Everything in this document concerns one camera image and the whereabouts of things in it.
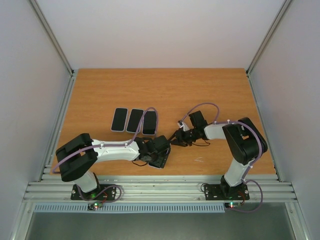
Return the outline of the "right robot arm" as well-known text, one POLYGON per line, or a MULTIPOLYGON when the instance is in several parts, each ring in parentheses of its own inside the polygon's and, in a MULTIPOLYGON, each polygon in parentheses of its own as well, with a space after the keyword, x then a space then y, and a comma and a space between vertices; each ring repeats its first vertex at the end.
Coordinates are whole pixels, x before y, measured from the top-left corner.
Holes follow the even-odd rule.
POLYGON ((178 121, 179 129, 169 138, 172 145, 187 147, 197 140, 226 140, 232 155, 227 172, 221 177, 218 195, 231 199, 245 187, 244 180, 253 164, 268 151, 264 137, 248 117, 237 121, 208 123, 201 111, 189 115, 193 128, 183 120, 178 121))

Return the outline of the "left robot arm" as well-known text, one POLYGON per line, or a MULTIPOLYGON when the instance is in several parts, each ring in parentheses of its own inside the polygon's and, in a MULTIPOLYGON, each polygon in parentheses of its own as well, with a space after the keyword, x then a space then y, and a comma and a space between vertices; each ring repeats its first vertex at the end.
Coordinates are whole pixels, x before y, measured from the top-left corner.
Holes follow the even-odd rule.
POLYGON ((96 199, 101 187, 90 168, 110 161, 142 161, 148 166, 163 169, 171 152, 171 144, 163 135, 155 138, 134 137, 126 141, 102 141, 82 133, 58 148, 57 165, 53 174, 63 182, 73 182, 89 199, 96 199))

